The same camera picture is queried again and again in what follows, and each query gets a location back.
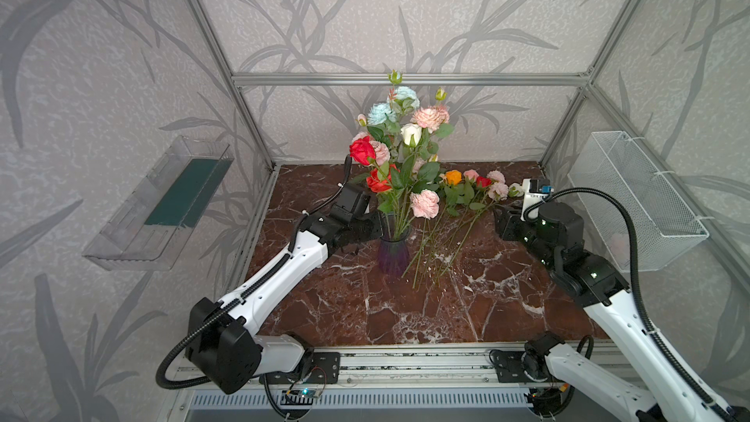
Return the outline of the small pink flower stem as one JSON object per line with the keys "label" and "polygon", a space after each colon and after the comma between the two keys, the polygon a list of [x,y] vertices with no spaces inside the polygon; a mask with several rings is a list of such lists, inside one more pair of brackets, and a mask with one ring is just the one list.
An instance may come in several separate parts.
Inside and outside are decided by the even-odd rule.
{"label": "small pink flower stem", "polygon": [[410,165],[405,163],[402,166],[404,190],[398,198],[400,207],[396,210],[396,235],[399,238],[414,219],[430,220],[439,213],[438,176],[438,156],[427,160],[416,156]]}

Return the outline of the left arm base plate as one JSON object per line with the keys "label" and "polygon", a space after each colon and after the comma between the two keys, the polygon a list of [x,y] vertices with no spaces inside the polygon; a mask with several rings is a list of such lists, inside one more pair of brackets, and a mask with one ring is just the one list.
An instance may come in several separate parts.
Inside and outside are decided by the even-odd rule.
{"label": "left arm base plate", "polygon": [[335,384],[341,369],[341,354],[338,352],[308,352],[291,372],[272,372],[265,379],[273,384],[305,382],[312,384]]}

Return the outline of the pink carnation tall stem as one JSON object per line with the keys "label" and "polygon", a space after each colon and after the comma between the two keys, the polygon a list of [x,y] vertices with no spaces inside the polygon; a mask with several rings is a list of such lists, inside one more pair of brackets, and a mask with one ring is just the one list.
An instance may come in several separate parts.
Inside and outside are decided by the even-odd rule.
{"label": "pink carnation tall stem", "polygon": [[449,123],[450,115],[447,107],[443,104],[446,94],[439,89],[437,92],[437,103],[429,107],[418,107],[409,116],[408,123],[402,126],[400,133],[400,155],[402,165],[400,166],[400,181],[402,181],[402,166],[410,165],[412,159],[419,156],[425,160],[431,156],[438,156],[439,140],[444,139],[452,133]]}

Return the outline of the aluminium front rail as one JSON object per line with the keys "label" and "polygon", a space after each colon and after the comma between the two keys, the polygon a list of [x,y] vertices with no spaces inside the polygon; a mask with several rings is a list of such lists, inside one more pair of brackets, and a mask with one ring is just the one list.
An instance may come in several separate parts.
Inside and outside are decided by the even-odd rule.
{"label": "aluminium front rail", "polygon": [[181,363],[193,365],[227,394],[238,391],[251,379],[261,375],[277,371],[291,372],[306,353],[313,351],[341,354],[338,382],[327,385],[544,386],[537,383],[499,383],[488,359],[492,349],[525,351],[522,343],[355,346],[303,350],[282,348],[274,354],[266,351],[241,351],[219,359],[203,359],[199,352],[192,351]]}

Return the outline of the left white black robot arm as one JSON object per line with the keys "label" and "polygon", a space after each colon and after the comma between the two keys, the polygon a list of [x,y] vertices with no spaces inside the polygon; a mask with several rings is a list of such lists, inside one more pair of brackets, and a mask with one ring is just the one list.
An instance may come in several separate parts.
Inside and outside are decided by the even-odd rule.
{"label": "left white black robot arm", "polygon": [[203,298],[189,314],[189,330],[158,365],[155,382],[165,390],[212,383],[230,395],[254,378],[275,374],[305,379],[314,348],[290,334],[263,336],[260,329],[279,303],[337,251],[382,236],[381,216],[370,196],[352,182],[347,156],[344,180],[332,197],[294,225],[289,242],[260,271],[218,301]]}

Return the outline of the purple glass vase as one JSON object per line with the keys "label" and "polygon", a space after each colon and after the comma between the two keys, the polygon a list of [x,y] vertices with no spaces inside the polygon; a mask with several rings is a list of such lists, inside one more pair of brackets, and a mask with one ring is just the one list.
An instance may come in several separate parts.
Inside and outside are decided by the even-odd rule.
{"label": "purple glass vase", "polygon": [[377,254],[377,265],[386,275],[401,277],[407,270],[411,256],[408,246],[410,228],[401,228],[394,213],[380,214],[382,236]]}

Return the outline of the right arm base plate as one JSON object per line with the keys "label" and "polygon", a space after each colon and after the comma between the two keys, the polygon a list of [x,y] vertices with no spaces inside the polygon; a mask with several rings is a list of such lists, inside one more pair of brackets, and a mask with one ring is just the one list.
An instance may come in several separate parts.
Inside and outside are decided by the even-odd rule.
{"label": "right arm base plate", "polygon": [[488,359],[499,383],[562,383],[562,380],[556,379],[550,373],[544,359],[536,355],[530,356],[527,352],[492,349],[489,351]]}

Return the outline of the red rose stem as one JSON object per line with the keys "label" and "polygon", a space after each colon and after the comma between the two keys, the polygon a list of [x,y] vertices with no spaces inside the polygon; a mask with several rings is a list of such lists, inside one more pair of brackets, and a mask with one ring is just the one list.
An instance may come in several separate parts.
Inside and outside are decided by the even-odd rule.
{"label": "red rose stem", "polygon": [[376,142],[365,133],[358,134],[350,144],[350,156],[355,162],[368,169],[368,176],[364,181],[366,186],[366,179],[370,176],[370,172],[377,168],[384,174],[391,175],[392,186],[398,197],[398,190],[395,186],[395,176],[398,170],[391,162],[391,151],[385,144]]}
{"label": "red rose stem", "polygon": [[366,179],[366,184],[378,199],[377,208],[384,216],[386,236],[393,240],[396,237],[396,190],[392,186],[391,175],[375,168]]}

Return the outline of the light blue flower stem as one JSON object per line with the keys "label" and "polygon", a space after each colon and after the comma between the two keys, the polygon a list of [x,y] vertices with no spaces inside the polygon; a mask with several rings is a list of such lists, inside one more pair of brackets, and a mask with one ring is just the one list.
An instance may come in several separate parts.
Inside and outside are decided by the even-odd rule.
{"label": "light blue flower stem", "polygon": [[392,147],[397,136],[402,132],[404,119],[419,107],[417,93],[403,86],[404,76],[398,70],[388,74],[391,88],[386,100],[374,104],[366,115],[365,128],[376,142]]}

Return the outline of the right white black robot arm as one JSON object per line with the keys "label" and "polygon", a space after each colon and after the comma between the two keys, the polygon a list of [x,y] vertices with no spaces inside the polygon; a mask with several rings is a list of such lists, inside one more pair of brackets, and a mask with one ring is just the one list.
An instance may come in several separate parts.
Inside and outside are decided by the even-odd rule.
{"label": "right white black robot arm", "polygon": [[[621,215],[630,255],[627,277],[585,249],[584,221],[561,201],[566,195],[599,197]],[[527,342],[527,353],[549,376],[570,384],[620,421],[748,420],[748,408],[731,406],[711,389],[648,316],[635,223],[615,197],[592,188],[529,193],[521,205],[494,207],[493,216],[498,236],[525,246],[541,262],[553,283],[605,330],[646,387],[639,389],[601,368],[552,332]]]}

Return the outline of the clear plastic wall bin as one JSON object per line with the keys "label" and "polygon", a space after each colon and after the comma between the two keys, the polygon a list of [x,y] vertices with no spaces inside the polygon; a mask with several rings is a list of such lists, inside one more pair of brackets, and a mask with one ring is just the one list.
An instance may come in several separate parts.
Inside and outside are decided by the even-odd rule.
{"label": "clear plastic wall bin", "polygon": [[169,271],[227,175],[226,142],[177,137],[83,251],[107,271]]}

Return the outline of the mixed artificial flower pile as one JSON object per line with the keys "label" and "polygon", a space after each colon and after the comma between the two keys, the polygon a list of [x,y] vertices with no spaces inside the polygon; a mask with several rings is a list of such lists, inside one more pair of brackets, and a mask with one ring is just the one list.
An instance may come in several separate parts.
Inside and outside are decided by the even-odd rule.
{"label": "mixed artificial flower pile", "polygon": [[482,176],[475,170],[439,174],[439,214],[423,220],[415,256],[406,271],[415,288],[447,275],[464,249],[470,233],[492,207],[522,197],[523,188],[509,183],[499,170]]}

